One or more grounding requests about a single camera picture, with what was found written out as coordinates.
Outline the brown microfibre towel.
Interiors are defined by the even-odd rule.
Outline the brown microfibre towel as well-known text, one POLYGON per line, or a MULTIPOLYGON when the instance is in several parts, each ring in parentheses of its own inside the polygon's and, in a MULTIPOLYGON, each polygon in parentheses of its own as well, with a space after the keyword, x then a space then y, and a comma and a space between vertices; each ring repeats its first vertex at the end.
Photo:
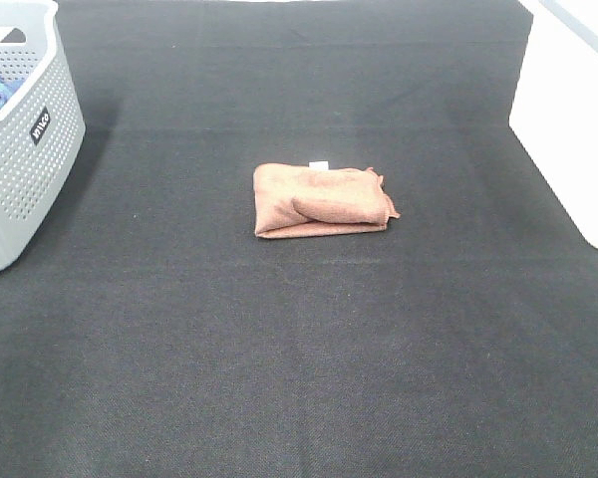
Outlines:
POLYGON ((254 234, 290 239, 381 232, 400 213, 373 168, 266 163, 253 172, 254 234))

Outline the grey perforated laundry basket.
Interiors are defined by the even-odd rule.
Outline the grey perforated laundry basket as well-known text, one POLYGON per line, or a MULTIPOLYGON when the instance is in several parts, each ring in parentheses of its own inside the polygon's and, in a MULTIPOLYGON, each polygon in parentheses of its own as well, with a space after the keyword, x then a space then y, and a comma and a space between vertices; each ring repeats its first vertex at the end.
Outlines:
POLYGON ((45 219, 86 132, 55 1, 0 1, 0 76, 24 83, 0 110, 0 271, 45 219))

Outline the white laundry basket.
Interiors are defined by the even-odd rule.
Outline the white laundry basket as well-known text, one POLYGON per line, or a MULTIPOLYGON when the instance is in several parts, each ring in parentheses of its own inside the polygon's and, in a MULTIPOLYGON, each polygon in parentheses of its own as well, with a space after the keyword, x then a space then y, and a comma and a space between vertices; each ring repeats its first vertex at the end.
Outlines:
POLYGON ((509 125, 598 249, 598 1, 525 1, 531 14, 509 125))

